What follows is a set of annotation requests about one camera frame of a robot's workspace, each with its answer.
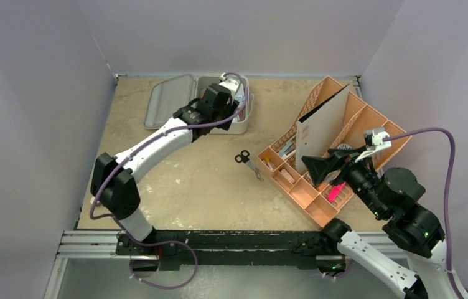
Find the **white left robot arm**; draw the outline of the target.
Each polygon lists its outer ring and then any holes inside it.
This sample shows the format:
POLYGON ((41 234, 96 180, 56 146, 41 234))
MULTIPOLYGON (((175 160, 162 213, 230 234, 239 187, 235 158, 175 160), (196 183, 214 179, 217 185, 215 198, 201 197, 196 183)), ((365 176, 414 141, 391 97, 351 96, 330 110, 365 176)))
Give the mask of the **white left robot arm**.
POLYGON ((91 179, 93 203, 108 209, 125 231, 131 246, 141 255, 150 254, 158 241, 156 229, 140 211, 138 183, 172 153, 197 141, 214 129, 229 130, 250 98, 245 80, 223 78, 211 83, 201 95, 187 99, 152 135, 118 154, 100 154, 91 179))

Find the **black handled scissors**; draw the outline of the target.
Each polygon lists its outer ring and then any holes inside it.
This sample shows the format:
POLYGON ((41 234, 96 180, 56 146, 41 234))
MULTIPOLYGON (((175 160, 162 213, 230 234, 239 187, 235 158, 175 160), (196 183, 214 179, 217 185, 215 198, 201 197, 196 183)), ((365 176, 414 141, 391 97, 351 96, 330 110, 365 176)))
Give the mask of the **black handled scissors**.
POLYGON ((256 167, 256 165, 250 159, 250 152, 246 149, 242 150, 235 156, 235 161, 237 163, 243 163, 248 166, 256 175, 257 180, 264 181, 260 171, 256 167))

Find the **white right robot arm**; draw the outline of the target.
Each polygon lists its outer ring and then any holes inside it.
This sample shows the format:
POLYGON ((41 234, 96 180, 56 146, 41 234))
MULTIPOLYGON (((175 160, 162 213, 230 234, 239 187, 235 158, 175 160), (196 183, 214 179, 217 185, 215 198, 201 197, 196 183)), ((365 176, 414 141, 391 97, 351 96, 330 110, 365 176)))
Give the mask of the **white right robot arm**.
POLYGON ((341 163, 336 181, 347 183, 378 220, 383 231, 408 257, 411 268, 397 265, 373 249, 340 219, 323 229, 324 252, 350 257, 391 288, 399 298, 468 298, 452 266, 448 236, 438 217, 419 204, 425 188, 406 168, 390 168, 382 177, 365 160, 341 163))

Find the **white blue mask packet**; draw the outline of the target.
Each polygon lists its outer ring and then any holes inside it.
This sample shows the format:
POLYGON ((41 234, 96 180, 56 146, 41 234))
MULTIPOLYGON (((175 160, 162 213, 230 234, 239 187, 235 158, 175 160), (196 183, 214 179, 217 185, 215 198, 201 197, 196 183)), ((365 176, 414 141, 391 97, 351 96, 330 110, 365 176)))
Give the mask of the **white blue mask packet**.
MULTIPOLYGON (((245 86, 243 83, 240 84, 240 87, 235 95, 235 100, 239 102, 239 104, 243 104, 245 102, 245 86)), ((241 122, 245 118, 245 109, 242 109, 241 112, 235 117, 235 122, 241 122)))

